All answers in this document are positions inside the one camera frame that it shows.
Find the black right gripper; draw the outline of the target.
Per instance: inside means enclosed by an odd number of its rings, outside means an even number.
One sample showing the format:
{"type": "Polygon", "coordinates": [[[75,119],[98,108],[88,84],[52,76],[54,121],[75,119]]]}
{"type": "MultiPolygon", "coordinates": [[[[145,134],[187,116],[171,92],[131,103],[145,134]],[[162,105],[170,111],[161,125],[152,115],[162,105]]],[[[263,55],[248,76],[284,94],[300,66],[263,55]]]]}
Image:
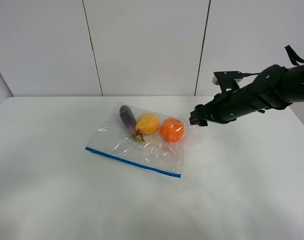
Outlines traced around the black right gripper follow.
{"type": "Polygon", "coordinates": [[[227,124],[244,116],[244,92],[229,91],[216,95],[206,105],[198,104],[190,113],[192,126],[207,127],[208,122],[227,124]]]}

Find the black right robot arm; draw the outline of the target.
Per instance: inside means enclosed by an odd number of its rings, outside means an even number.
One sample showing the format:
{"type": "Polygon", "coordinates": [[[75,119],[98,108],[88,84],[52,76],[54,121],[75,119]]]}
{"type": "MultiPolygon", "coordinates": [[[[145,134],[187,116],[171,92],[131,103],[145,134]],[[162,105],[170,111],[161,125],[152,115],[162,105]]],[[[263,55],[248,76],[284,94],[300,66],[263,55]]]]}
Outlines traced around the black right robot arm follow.
{"type": "Polygon", "coordinates": [[[237,118],[266,110],[283,110],[304,102],[304,65],[285,68],[272,65],[258,73],[252,83],[239,87],[237,81],[250,76],[239,71],[217,71],[214,80],[221,92],[212,101],[199,104],[190,113],[191,125],[208,122],[227,124],[237,118]]]}

